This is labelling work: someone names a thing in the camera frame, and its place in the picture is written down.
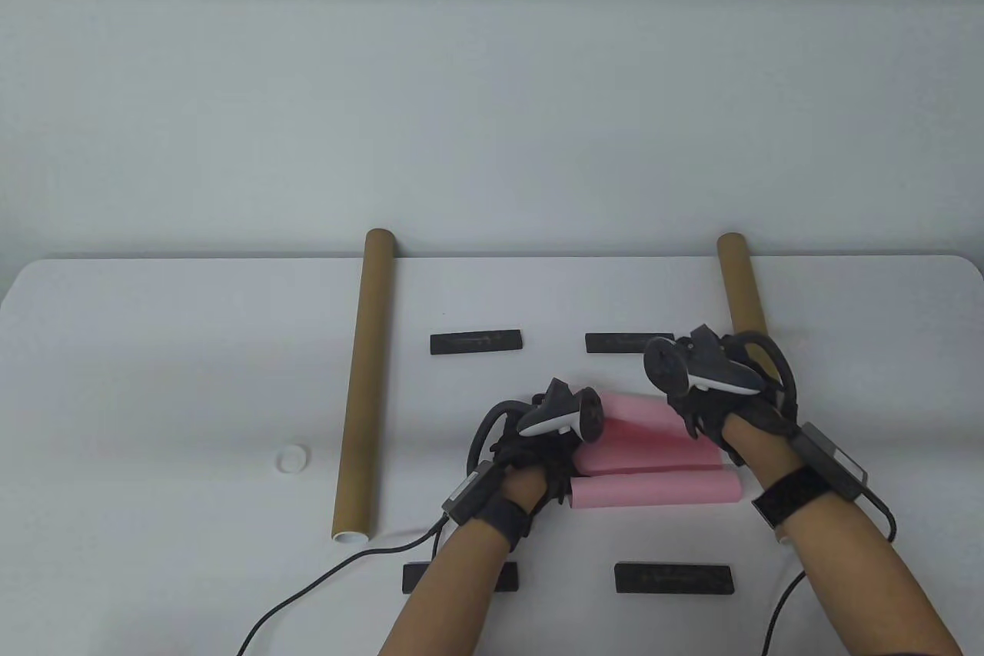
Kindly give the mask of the person's right hand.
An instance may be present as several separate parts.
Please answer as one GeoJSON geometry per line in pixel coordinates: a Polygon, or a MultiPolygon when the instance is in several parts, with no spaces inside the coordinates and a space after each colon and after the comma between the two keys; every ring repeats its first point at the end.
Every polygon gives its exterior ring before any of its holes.
{"type": "Polygon", "coordinates": [[[738,467],[746,462],[724,438],[724,428],[729,418],[742,419],[756,430],[783,439],[793,438],[798,431],[798,393],[796,381],[791,377],[782,381],[768,377],[765,379],[765,390],[755,395],[735,395],[723,390],[698,388],[691,388],[684,395],[664,393],[669,406],[683,419],[686,433],[693,439],[709,439],[725,451],[738,467]]]}

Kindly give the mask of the person's left hand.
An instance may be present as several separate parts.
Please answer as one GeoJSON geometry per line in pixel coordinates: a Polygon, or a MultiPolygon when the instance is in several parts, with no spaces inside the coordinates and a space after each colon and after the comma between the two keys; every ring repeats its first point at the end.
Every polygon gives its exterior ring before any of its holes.
{"type": "Polygon", "coordinates": [[[570,497],[577,473],[573,453],[579,438],[573,434],[521,437],[505,434],[490,446],[492,460],[506,469],[501,491],[531,516],[552,501],[570,497]]]}

